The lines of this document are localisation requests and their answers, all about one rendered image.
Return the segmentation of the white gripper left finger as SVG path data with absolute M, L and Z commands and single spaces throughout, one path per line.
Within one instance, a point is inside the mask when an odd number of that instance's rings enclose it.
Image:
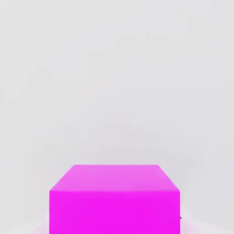
M 41 219 L 30 222 L 25 234 L 49 234 L 49 214 L 46 213 Z

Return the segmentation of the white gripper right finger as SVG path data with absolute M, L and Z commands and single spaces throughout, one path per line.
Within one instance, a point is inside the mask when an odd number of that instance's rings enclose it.
M 180 234 L 224 234 L 224 230 L 202 220 L 195 219 L 191 213 L 181 206 Z

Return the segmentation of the small magenta cube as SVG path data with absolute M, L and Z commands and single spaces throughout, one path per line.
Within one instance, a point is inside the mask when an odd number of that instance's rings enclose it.
M 180 220 L 158 165 L 74 165 L 49 192 L 49 234 L 180 234 Z

